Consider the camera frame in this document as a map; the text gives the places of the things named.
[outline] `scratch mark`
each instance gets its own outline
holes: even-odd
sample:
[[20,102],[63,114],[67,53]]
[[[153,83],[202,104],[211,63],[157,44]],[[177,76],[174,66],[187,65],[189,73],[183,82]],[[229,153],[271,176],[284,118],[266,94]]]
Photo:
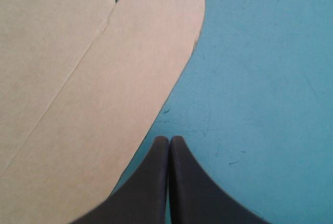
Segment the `scratch mark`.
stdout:
[[305,77],[306,82],[308,83],[308,85],[309,85],[311,91],[312,91],[313,94],[316,96],[316,99],[319,100],[319,98],[318,98],[318,94],[316,93],[315,89],[313,88],[313,86],[312,86],[312,84],[311,84],[311,82],[310,82],[308,76],[306,76],[306,75],[304,74],[304,77]]
[[203,136],[207,136],[207,133],[209,131],[209,127],[210,127],[210,119],[211,119],[211,114],[212,114],[212,110],[211,110],[211,105],[210,105],[210,101],[208,101],[209,104],[208,104],[208,107],[209,107],[209,112],[208,112],[208,123],[207,123],[207,127],[206,127],[206,130],[204,131],[203,133]]
[[236,164],[236,163],[239,163],[239,161],[240,161],[240,159],[237,160],[237,161],[235,161],[235,162],[229,163],[229,165],[234,165],[234,164]]
[[255,212],[257,215],[259,215],[262,219],[264,219],[264,217],[263,217],[258,211],[254,210],[254,209],[252,209],[252,208],[250,208],[250,210],[252,210],[252,211]]
[[162,114],[167,114],[170,111],[170,109],[163,111]]
[[221,144],[219,143],[217,150],[216,150],[216,154],[215,154],[216,157],[218,157],[220,155],[220,147],[221,147]]
[[213,129],[191,129],[191,130],[186,130],[184,132],[205,132],[205,131],[223,131],[225,129],[223,128],[213,128]]

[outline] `blue floor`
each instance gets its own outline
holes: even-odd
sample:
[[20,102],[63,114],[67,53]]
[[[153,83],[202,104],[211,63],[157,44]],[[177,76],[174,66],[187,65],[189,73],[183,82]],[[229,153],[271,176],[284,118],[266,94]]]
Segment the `blue floor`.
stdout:
[[119,187],[157,135],[271,223],[333,223],[333,0],[206,0],[197,48]]

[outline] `cardboard curved edge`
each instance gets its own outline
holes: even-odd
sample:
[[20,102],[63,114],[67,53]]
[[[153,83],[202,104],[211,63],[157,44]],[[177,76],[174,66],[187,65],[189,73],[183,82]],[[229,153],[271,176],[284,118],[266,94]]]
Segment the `cardboard curved edge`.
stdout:
[[197,41],[204,0],[120,0],[0,179],[2,223],[66,223],[106,199]]

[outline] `beige cardboard sheet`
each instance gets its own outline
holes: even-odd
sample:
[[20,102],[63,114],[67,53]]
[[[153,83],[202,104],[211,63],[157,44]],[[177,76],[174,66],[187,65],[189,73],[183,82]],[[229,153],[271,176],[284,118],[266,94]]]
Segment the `beige cardboard sheet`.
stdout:
[[115,0],[0,0],[0,175],[103,31]]
[[188,61],[203,16],[204,0],[115,5],[0,178],[0,223],[66,223],[109,195]]

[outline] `cardboard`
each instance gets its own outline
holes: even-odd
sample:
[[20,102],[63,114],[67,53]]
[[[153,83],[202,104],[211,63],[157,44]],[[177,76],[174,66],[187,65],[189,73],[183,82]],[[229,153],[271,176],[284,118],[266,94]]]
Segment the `cardboard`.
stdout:
[[0,0],[0,175],[103,31],[115,0]]
[[0,179],[1,223],[66,223],[103,201],[199,37],[204,0],[119,0]]

